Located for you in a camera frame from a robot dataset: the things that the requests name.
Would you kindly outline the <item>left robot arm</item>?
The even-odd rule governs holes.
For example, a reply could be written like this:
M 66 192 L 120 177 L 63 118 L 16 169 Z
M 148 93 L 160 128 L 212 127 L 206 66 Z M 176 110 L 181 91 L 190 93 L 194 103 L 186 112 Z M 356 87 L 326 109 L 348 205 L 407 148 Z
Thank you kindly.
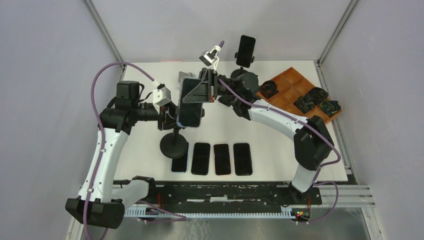
M 125 181 L 125 186 L 113 188 L 120 155 L 132 127 L 139 121 L 162 124 L 166 109 L 176 107 L 164 84 L 154 81 L 153 85 L 153 102 L 141 103 L 138 82 L 121 81 L 116 86 L 115 106 L 95 113 L 99 131 L 92 162 L 77 197 L 68 198 L 65 203 L 65 210 L 79 223 L 117 229 L 126 210 L 136 202 L 142 200 L 151 204 L 156 200 L 157 190 L 152 177 L 135 176 Z

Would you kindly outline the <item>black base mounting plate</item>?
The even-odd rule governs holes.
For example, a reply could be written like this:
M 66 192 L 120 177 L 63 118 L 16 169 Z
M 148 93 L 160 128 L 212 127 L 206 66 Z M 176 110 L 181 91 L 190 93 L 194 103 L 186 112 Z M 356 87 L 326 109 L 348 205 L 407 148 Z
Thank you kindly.
M 296 193 L 288 182 L 158 181 L 144 198 L 172 213 L 277 213 L 285 207 L 322 204 L 319 188 Z

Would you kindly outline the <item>black phone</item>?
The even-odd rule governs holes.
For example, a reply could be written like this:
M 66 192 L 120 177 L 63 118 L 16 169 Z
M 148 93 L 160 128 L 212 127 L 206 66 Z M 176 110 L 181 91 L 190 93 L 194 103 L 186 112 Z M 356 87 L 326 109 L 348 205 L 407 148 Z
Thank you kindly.
M 238 51 L 236 52 L 236 64 L 243 68 L 249 68 L 253 62 L 253 54 L 256 39 L 251 36 L 242 35 L 240 37 Z
M 205 142 L 194 144 L 191 173 L 193 175 L 206 176 L 209 173 L 211 145 Z
M 248 143 L 233 145 L 234 167 L 237 176 L 250 176 L 253 173 L 251 148 Z

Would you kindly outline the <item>black coiled band upper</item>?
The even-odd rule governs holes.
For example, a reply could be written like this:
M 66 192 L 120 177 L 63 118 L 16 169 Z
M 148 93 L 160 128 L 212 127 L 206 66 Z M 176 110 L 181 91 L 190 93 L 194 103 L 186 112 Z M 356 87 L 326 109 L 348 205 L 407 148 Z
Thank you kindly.
M 329 93 L 320 87 L 313 87 L 307 92 L 307 94 L 311 97 L 316 106 L 321 104 L 324 100 L 327 100 L 329 97 Z

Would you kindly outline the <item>orange compartment tray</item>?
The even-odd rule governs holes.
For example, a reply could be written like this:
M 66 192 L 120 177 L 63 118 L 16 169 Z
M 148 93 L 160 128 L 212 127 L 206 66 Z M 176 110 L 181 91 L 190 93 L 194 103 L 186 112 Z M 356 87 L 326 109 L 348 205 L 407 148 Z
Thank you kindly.
M 270 80 L 276 83 L 278 93 L 269 99 L 264 98 L 259 91 L 257 92 L 257 95 L 277 108 L 308 118 L 319 116 L 326 124 L 334 120 L 343 111 L 341 108 L 340 112 L 336 113 L 332 117 L 328 117 L 320 110 L 319 105 L 315 105 L 315 108 L 311 111 L 302 113 L 294 105 L 295 101 L 299 97 L 308 94 L 308 91 L 312 88 L 318 86 L 315 86 L 313 83 L 311 83 L 293 67 L 288 68 Z

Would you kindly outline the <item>black pole stand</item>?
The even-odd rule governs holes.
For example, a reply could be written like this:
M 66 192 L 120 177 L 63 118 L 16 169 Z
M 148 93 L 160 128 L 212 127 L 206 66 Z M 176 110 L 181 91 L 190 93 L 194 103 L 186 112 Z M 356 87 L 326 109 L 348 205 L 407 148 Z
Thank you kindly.
M 236 52 L 235 54 L 234 54 L 234 57 L 237 59 L 237 57 L 238 57 L 238 52 Z M 251 62 L 250 63 L 253 63 L 255 61 L 255 56 L 252 56 L 252 58 L 251 58 Z M 231 75 L 230 75 L 230 78 L 231 79 L 235 79 L 235 78 L 237 78 L 238 76 L 240 76 L 240 75 L 242 75 L 242 74 L 244 74 L 244 73 L 247 73 L 248 71 L 246 70 L 246 69 L 244 69 L 242 66 L 240 66 L 240 68 L 239 69 L 236 69 L 236 70 L 234 70 L 232 73 L 231 73 Z
M 176 127 L 172 133 L 167 133 L 162 137 L 159 143 L 161 153 L 169 159 L 178 159 L 188 151 L 189 143 L 186 138 L 180 134 L 181 128 Z

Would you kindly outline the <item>black coiled band left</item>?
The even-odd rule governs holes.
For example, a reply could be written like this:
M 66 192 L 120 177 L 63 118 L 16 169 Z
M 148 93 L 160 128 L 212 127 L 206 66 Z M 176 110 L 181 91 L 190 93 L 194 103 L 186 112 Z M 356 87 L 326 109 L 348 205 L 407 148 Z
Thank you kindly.
M 279 91 L 277 84 L 273 80 L 267 80 L 259 87 L 259 92 L 265 99 L 269 99 L 276 95 Z

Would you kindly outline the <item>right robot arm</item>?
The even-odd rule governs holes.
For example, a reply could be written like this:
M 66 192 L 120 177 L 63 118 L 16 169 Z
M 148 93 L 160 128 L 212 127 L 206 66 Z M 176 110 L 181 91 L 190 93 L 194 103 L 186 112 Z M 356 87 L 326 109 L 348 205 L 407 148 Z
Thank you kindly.
M 237 116 L 270 127 L 293 141 L 298 166 L 288 196 L 295 204 L 309 198 L 309 189 L 316 185 L 323 161 L 336 151 L 322 118 L 296 115 L 267 103 L 256 95 L 260 89 L 258 76 L 246 70 L 239 70 L 236 77 L 226 77 L 214 69 L 202 68 L 198 77 L 182 76 L 178 83 L 179 127 L 199 127 L 203 104 L 223 100 Z

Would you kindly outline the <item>black coiled band right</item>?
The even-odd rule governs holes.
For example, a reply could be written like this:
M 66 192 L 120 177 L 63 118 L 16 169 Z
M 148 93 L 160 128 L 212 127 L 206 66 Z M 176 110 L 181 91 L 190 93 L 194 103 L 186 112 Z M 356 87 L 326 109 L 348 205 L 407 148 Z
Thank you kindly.
M 340 103 L 337 100 L 324 100 L 319 104 L 319 109 L 328 117 L 332 117 L 342 110 Z

